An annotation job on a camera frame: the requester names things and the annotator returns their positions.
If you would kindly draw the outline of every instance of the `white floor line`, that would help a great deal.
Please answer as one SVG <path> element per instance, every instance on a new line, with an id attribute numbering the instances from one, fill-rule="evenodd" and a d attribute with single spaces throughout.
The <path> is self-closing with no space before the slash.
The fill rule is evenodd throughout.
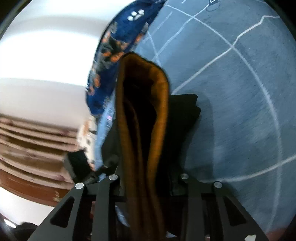
<path id="1" fill-rule="evenodd" d="M 233 42 L 232 46 L 234 46 L 237 41 L 239 40 L 239 38 L 241 36 L 243 36 L 244 34 L 246 34 L 247 32 L 249 32 L 250 30 L 252 30 L 253 28 L 261 25 L 263 23 L 264 18 L 279 18 L 279 16 L 269 16 L 269 15 L 263 15 L 261 20 L 252 25 L 251 27 L 249 27 L 247 30 L 241 32 L 235 39 L 235 41 Z M 191 76 L 189 79 L 187 79 L 185 82 L 183 82 L 182 84 L 180 84 L 176 89 L 173 90 L 172 95 L 176 94 L 180 89 L 182 89 L 185 85 L 187 85 L 188 83 L 190 83 L 195 77 L 197 77 L 201 72 L 203 72 L 207 67 L 209 67 L 211 64 L 213 64 L 214 62 L 216 62 L 218 59 L 220 59 L 222 56 L 224 56 L 225 54 L 227 54 L 229 51 L 231 50 L 231 47 L 226 50 L 224 53 L 220 54 L 219 56 L 215 57 L 213 60 L 211 60 L 210 62 L 208 62 L 206 65 L 204 65 L 199 71 L 197 71 L 193 76 Z"/>
<path id="2" fill-rule="evenodd" d="M 156 56 L 156 62 L 157 62 L 157 64 L 161 67 L 161 63 L 160 63 L 160 61 L 159 61 L 158 54 L 157 54 L 157 51 L 156 51 L 156 48 L 155 48 L 155 45 L 154 45 L 153 39 L 152 39 L 152 37 L 151 37 L 151 34 L 149 33 L 149 31 L 147 32 L 147 34 L 149 35 L 149 38 L 150 38 L 150 40 L 151 40 L 152 48 L 153 48 L 153 50 L 154 50 L 154 54 L 155 54 L 155 56 Z"/>
<path id="3" fill-rule="evenodd" d="M 266 2 L 264 2 L 264 1 L 260 1 L 260 0 L 255 0 L 255 1 L 257 1 L 257 2 L 262 2 L 262 3 L 265 3 L 265 4 L 267 4 Z"/>
<path id="4" fill-rule="evenodd" d="M 156 31 L 165 23 L 166 20 L 168 20 L 168 18 L 172 15 L 172 11 L 170 12 L 170 14 L 160 23 L 160 25 L 157 26 L 157 28 L 151 33 L 151 36 L 153 36 Z M 149 39 L 150 37 L 146 37 L 144 40 L 143 40 L 143 44 Z"/>
<path id="5" fill-rule="evenodd" d="M 207 7 L 208 7 L 209 5 L 207 5 L 207 6 L 205 6 L 202 10 L 200 10 L 197 14 L 195 14 L 194 16 L 191 16 L 191 18 L 190 19 L 188 19 L 183 25 L 182 25 L 182 27 L 178 30 L 178 32 L 176 32 L 162 47 L 161 47 L 161 49 L 157 52 L 157 55 L 160 55 L 161 54 L 161 52 L 166 48 L 166 46 L 174 39 L 174 38 L 176 38 L 178 35 L 179 35 L 179 33 L 180 32 L 182 32 L 182 30 L 185 28 L 185 26 L 186 26 L 186 24 L 187 23 L 189 23 L 192 19 L 194 19 L 197 15 L 199 15 L 201 12 L 203 12 Z"/>
<path id="6" fill-rule="evenodd" d="M 265 99 L 266 99 L 266 101 L 267 101 L 267 103 L 269 105 L 271 115 L 273 117 L 274 126 L 275 126 L 275 129 L 276 129 L 276 135 L 277 135 L 277 147 L 278 147 L 278 161 L 277 162 L 278 163 L 281 162 L 282 161 L 282 143 L 281 143 L 281 131 L 280 131 L 280 127 L 279 127 L 279 121 L 278 121 L 277 114 L 276 114 L 275 108 L 273 106 L 273 103 L 271 101 L 270 95 L 268 94 L 268 91 L 264 87 L 263 83 L 260 81 L 260 78 L 257 75 L 257 73 L 254 71 L 254 69 L 251 67 L 251 65 L 248 63 L 248 61 L 242 56 L 242 54 L 239 52 L 239 50 L 237 48 L 235 48 L 226 38 L 224 38 L 219 32 L 214 30 L 211 26 L 209 26 L 206 23 L 204 23 L 203 21 L 195 18 L 194 16 L 191 16 L 190 14 L 183 12 L 180 9 L 174 8 L 174 7 L 170 6 L 170 5 L 167 5 L 167 6 L 173 8 L 173 9 L 175 9 L 177 11 L 180 11 L 180 12 L 184 13 L 185 15 L 187 15 L 189 17 L 194 18 L 196 21 L 200 22 L 202 25 L 204 25 L 207 28 L 209 28 L 210 30 L 212 30 L 215 34 L 217 34 L 225 43 L 227 43 L 237 53 L 237 55 L 241 58 L 241 60 L 245 63 L 245 65 L 251 71 L 251 73 L 253 74 L 254 78 L 256 79 L 258 85 L 260 86 L 260 88 L 261 88 L 261 90 L 262 90 L 262 92 L 263 92 L 263 94 L 265 96 Z M 273 206 L 273 209 L 272 209 L 271 219 L 270 219 L 269 224 L 267 225 L 267 230 L 266 231 L 269 231 L 272 224 L 273 224 L 273 221 L 274 221 L 274 218 L 275 218 L 275 215 L 276 215 L 276 212 L 277 212 L 277 207 L 278 207 L 278 204 L 279 204 L 280 191 L 281 191 L 281 167 L 278 167 L 278 169 L 277 169 L 277 179 L 276 179 L 276 188 L 275 188 L 275 197 L 274 197 L 274 206 Z"/>
<path id="7" fill-rule="evenodd" d="M 250 175 L 244 175 L 244 176 L 238 176 L 238 177 L 222 177 L 222 178 L 216 178 L 216 179 L 212 179 L 212 180 L 202 180 L 201 182 L 212 183 L 214 181 L 220 181 L 220 182 L 234 183 L 234 182 L 245 181 L 245 180 L 252 179 L 254 177 L 258 177 L 260 175 L 266 174 L 268 172 L 271 172 L 271 171 L 273 171 L 279 167 L 282 167 L 283 165 L 288 164 L 294 160 L 296 160 L 296 155 L 293 155 L 293 156 L 287 158 L 286 160 L 283 160 L 279 163 L 276 163 L 268 168 L 265 168 L 261 171 L 257 171 L 255 173 L 250 174 Z"/>
<path id="8" fill-rule="evenodd" d="M 188 80 L 180 84 L 176 89 L 173 90 L 172 95 L 175 95 L 180 89 L 182 89 L 185 85 L 187 85 L 189 82 L 191 82 L 196 76 L 198 76 L 201 72 L 203 72 L 206 68 L 208 68 L 211 64 L 216 62 L 218 59 L 220 59 L 222 56 L 227 54 L 231 48 L 217 56 L 216 58 L 212 59 L 210 62 L 208 62 L 205 66 L 203 66 L 199 71 L 197 71 L 193 76 L 191 76 Z"/>

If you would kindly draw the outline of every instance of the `folded brown cloth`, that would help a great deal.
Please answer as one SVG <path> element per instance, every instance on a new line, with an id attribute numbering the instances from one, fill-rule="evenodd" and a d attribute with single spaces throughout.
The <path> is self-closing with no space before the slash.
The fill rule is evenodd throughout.
<path id="1" fill-rule="evenodd" d="M 134 240 L 165 239 L 155 179 L 168 118 L 168 97 L 169 84 L 161 68 L 134 53 L 122 57 L 116 119 Z"/>

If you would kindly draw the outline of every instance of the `blue floral cloth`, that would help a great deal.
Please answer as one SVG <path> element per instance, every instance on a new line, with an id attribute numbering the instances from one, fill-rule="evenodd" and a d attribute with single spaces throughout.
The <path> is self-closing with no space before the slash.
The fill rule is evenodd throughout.
<path id="1" fill-rule="evenodd" d="M 100 117 L 114 90 L 118 60 L 135 49 L 146 34 L 165 0 L 137 0 L 111 21 L 94 55 L 86 88 L 86 103 L 93 116 Z"/>

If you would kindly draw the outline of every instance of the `gray floor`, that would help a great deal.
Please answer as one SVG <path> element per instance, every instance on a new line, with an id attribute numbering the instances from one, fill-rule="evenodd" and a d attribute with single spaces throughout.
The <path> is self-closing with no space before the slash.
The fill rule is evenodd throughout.
<path id="1" fill-rule="evenodd" d="M 185 168 L 229 183 L 264 231 L 287 226 L 296 213 L 295 40 L 260 0 L 166 4 L 137 52 L 167 72 L 172 94 L 199 96 Z"/>

